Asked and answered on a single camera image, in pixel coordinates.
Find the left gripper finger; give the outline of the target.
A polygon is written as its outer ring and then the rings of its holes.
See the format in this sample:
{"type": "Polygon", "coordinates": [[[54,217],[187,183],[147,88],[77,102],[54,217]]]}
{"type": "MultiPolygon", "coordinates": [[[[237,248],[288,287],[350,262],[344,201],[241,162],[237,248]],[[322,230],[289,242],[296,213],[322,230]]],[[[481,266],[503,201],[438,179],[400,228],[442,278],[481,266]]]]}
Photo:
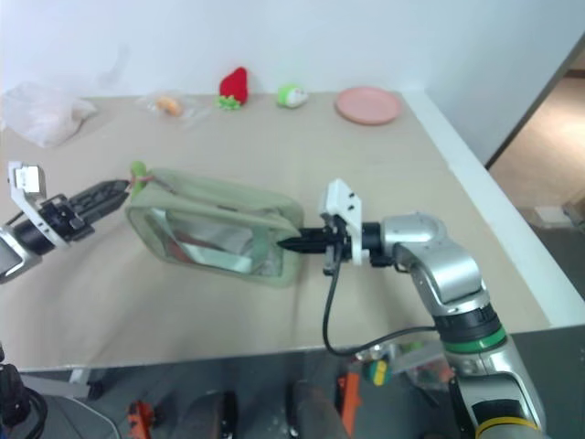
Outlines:
{"type": "Polygon", "coordinates": [[[92,187],[89,187],[83,191],[81,191],[79,194],[72,196],[69,199],[69,203],[71,204],[72,207],[84,207],[86,201],[86,197],[92,193],[92,192],[113,192],[113,191],[127,191],[128,187],[130,185],[130,182],[128,180],[124,180],[124,179],[114,179],[114,180],[107,180],[107,181],[103,181],[101,183],[98,183],[92,187]]]}
{"type": "Polygon", "coordinates": [[[126,191],[92,192],[85,199],[80,217],[87,224],[93,224],[119,209],[128,197],[129,193],[126,191]]]}

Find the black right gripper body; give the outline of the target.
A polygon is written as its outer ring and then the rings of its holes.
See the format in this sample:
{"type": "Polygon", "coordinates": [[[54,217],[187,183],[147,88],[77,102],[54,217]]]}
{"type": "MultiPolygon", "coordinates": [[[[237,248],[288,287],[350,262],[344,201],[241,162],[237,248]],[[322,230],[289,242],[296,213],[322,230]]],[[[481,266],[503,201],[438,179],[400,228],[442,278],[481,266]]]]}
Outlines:
{"type": "Polygon", "coordinates": [[[341,218],[324,220],[325,252],[323,273],[332,276],[343,262],[351,262],[352,238],[347,223],[341,218]]]}

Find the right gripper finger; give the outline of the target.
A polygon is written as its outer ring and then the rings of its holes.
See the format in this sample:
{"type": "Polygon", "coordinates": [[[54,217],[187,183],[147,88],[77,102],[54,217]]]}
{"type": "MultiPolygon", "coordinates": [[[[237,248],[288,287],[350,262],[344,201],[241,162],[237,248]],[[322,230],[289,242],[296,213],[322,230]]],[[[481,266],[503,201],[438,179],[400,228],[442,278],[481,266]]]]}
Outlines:
{"type": "Polygon", "coordinates": [[[296,240],[300,243],[327,243],[330,237],[330,228],[323,226],[320,228],[301,228],[300,236],[296,240]]]}
{"type": "Polygon", "coordinates": [[[323,239],[312,239],[308,237],[294,237],[278,242],[278,245],[290,252],[300,254],[324,254],[330,244],[323,239]]]}

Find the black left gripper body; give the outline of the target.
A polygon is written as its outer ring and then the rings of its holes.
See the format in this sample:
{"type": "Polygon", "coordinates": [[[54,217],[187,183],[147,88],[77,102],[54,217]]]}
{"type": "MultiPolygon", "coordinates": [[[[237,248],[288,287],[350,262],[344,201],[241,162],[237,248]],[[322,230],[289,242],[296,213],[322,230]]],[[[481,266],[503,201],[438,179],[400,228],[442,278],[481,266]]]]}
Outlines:
{"type": "Polygon", "coordinates": [[[81,241],[95,232],[73,209],[63,194],[49,198],[40,204],[39,214],[65,242],[81,241]]]}

